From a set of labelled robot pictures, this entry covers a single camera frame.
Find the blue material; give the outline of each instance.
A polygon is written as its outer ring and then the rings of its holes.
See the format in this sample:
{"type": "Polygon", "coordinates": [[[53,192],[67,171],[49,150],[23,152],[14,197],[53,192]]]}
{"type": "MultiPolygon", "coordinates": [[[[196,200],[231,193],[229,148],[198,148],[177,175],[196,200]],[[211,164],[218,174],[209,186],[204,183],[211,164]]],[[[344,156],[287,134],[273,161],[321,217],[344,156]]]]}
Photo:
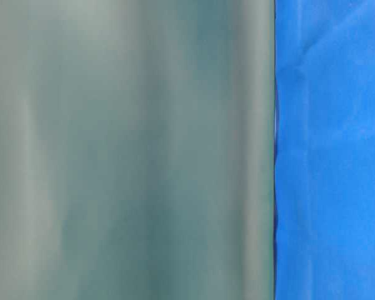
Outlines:
{"type": "Polygon", "coordinates": [[[277,300],[375,300],[375,0],[276,6],[277,300]]]}

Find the gray-green fabric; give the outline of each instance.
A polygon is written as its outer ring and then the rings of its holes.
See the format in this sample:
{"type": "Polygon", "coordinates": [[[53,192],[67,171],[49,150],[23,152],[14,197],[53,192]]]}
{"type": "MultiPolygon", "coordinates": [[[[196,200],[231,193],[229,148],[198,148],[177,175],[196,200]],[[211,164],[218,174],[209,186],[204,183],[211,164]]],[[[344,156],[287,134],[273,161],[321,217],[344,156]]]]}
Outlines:
{"type": "Polygon", "coordinates": [[[271,1],[0,0],[0,300],[271,300],[271,1]]]}

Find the blue cloth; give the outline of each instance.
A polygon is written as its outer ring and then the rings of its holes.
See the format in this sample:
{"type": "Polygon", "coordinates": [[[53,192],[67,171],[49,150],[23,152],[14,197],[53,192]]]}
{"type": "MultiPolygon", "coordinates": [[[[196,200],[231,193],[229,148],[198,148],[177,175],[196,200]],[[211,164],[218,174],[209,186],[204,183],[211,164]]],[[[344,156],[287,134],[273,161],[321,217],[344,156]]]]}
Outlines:
{"type": "Polygon", "coordinates": [[[375,300],[375,1],[277,1],[276,80],[276,299],[375,300]]]}

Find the blue fabric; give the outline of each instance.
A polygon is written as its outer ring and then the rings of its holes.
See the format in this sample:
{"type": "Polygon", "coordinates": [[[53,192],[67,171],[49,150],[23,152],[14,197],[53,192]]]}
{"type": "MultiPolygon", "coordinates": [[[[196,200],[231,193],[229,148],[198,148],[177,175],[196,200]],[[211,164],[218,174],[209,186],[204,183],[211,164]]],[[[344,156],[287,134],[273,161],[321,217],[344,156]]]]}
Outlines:
{"type": "Polygon", "coordinates": [[[375,1],[278,0],[276,299],[375,300],[375,1]]]}

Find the green cloth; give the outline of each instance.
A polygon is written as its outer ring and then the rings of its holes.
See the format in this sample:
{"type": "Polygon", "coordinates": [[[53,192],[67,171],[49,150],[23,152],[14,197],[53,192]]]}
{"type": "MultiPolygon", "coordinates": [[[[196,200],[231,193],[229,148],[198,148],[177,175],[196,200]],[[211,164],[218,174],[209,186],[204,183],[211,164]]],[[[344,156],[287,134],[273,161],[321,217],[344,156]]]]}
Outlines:
{"type": "Polygon", "coordinates": [[[0,0],[0,300],[271,300],[272,1],[0,0]]]}

